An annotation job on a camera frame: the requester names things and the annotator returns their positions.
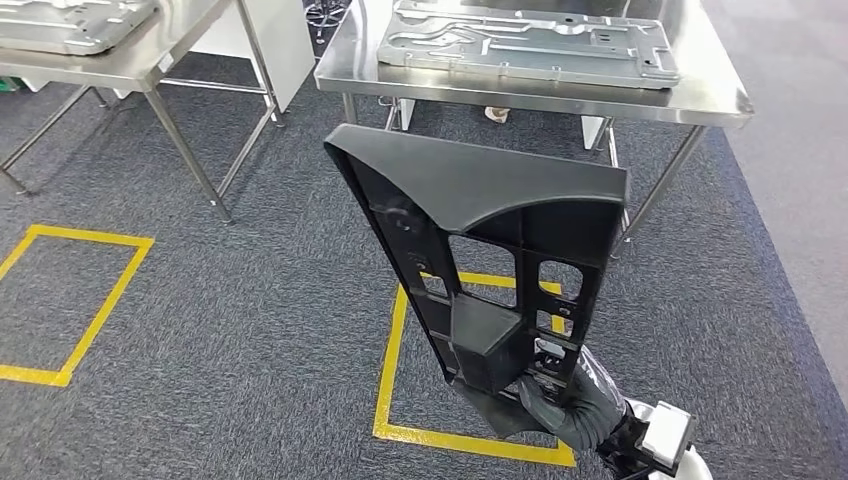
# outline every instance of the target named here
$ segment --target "black plastic bracket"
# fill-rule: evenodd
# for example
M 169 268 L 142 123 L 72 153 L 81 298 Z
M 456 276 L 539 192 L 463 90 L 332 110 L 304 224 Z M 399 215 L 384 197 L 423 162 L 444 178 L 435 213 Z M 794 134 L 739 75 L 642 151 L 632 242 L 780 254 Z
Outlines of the black plastic bracket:
M 525 372 L 557 388 L 568 384 L 626 204 L 627 173 L 353 125 L 338 127 L 325 147 L 389 257 L 445 380 L 499 433 L 541 429 L 521 420 L 526 412 L 507 387 Z M 451 235 L 512 254 L 515 306 L 463 288 Z M 576 298 L 540 286 L 545 261 L 580 271 Z M 428 291 L 422 274 L 440 277 L 446 295 Z M 564 317 L 570 335 L 537 326 L 537 311 Z M 539 337 L 563 348 L 556 371 L 538 364 Z

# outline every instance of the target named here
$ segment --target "floor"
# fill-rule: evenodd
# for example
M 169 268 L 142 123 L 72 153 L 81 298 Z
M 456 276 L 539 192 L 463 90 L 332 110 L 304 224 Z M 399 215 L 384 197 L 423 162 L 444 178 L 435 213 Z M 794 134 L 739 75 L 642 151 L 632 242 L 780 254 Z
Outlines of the floor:
M 177 68 L 252 76 L 204 55 Z M 0 116 L 0 145 L 68 93 L 0 96 L 0 110 L 19 113 Z M 263 109 L 228 92 L 163 95 L 214 178 L 247 134 L 232 126 Z M 362 122 L 382 125 L 385 109 L 358 101 Z M 573 116 L 514 111 L 495 125 L 479 108 L 435 103 L 415 115 L 416 134 L 599 161 L 579 147 Z M 136 95 L 111 112 L 87 98 L 14 168 L 38 194 L 3 197 L 0 257 L 32 224 L 155 243 L 67 387 L 0 381 L 0 478 L 609 478 L 591 454 L 564 468 L 374 438 L 396 280 L 322 151 L 342 118 L 338 96 L 307 81 L 233 184 L 231 227 Z M 619 128 L 638 201 L 682 131 Z M 746 167 L 756 158 L 740 154 L 741 138 L 711 132 L 684 168 L 611 268 L 588 343 L 626 394 L 699 415 L 696 443 L 716 478 L 848 478 L 848 415 L 822 357 L 832 359 L 758 213 Z M 133 251 L 37 238 L 0 281 L 0 364 L 60 368 Z M 469 270 L 509 273 L 479 247 L 463 256 Z M 440 380 L 411 314 L 400 319 L 389 422 L 491 438 Z
M 728 139 L 848 405 L 848 2 L 704 3 L 757 110 Z

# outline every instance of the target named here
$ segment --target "gray glove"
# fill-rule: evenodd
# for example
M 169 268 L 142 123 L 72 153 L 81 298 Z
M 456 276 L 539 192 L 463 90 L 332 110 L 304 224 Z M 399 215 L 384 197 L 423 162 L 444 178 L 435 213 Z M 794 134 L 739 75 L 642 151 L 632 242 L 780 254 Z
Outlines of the gray glove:
M 519 379 L 518 392 L 527 412 L 574 450 L 600 445 L 627 408 L 615 382 L 585 347 L 571 379 L 571 396 L 563 405 L 549 402 L 530 375 Z

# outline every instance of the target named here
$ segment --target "yellow floor marking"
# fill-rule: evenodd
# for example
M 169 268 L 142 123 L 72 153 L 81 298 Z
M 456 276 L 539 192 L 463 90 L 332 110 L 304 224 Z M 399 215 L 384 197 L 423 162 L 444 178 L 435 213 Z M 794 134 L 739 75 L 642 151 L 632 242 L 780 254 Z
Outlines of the yellow floor marking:
M 462 272 L 459 274 L 459 279 L 467 283 L 515 288 L 514 278 L 498 275 Z M 557 283 L 541 282 L 541 284 L 544 289 L 551 293 L 559 294 L 561 292 L 561 286 Z M 556 448 L 535 447 L 390 424 L 389 412 L 391 410 L 392 392 L 394 391 L 395 374 L 397 373 L 397 363 L 400 355 L 407 305 L 406 293 L 403 291 L 403 288 L 398 287 L 392 310 L 391 332 L 389 333 L 389 342 L 386 345 L 386 357 L 380 377 L 379 392 L 377 393 L 377 408 L 374 413 L 373 430 L 375 437 L 514 460 L 549 463 L 566 467 L 575 466 L 574 452 L 559 440 L 557 440 Z M 553 316 L 552 321 L 553 330 L 563 332 L 565 326 L 563 318 Z
M 138 270 L 141 261 L 150 251 L 153 246 L 153 239 L 146 237 L 133 237 L 129 235 L 119 235 L 108 232 L 97 232 L 93 230 L 79 230 L 75 228 L 53 227 L 49 225 L 32 225 L 27 230 L 21 242 L 12 250 L 8 257 L 0 264 L 0 280 L 6 272 L 12 268 L 12 265 L 18 261 L 24 251 L 32 244 L 39 235 L 45 237 L 68 238 L 71 240 L 84 240 L 89 242 L 109 243 L 113 245 L 124 245 L 136 247 L 135 254 L 130 259 L 127 268 L 118 278 L 118 282 L 112 287 L 106 301 L 97 311 L 94 319 L 86 328 L 85 333 L 79 342 L 77 342 L 74 351 L 65 361 L 65 364 L 58 371 L 55 370 L 40 370 L 36 368 L 19 367 L 15 365 L 0 365 L 0 379 L 14 380 L 18 382 L 37 383 L 41 385 L 50 385 L 54 387 L 66 387 L 71 381 L 74 369 L 79 365 L 85 352 L 91 347 L 91 343 L 100 331 L 100 328 L 106 322 L 112 309 L 118 303 L 118 299 L 124 293 L 136 270 Z

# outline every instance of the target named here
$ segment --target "aluminum plate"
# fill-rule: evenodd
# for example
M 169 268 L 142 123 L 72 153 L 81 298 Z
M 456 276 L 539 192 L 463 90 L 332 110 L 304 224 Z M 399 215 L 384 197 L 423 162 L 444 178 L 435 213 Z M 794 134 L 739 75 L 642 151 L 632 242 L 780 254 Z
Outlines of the aluminum plate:
M 662 24 L 401 0 L 377 50 L 391 65 L 632 88 L 680 76 Z
M 155 0 L 0 0 L 0 48 L 94 55 L 114 47 Z

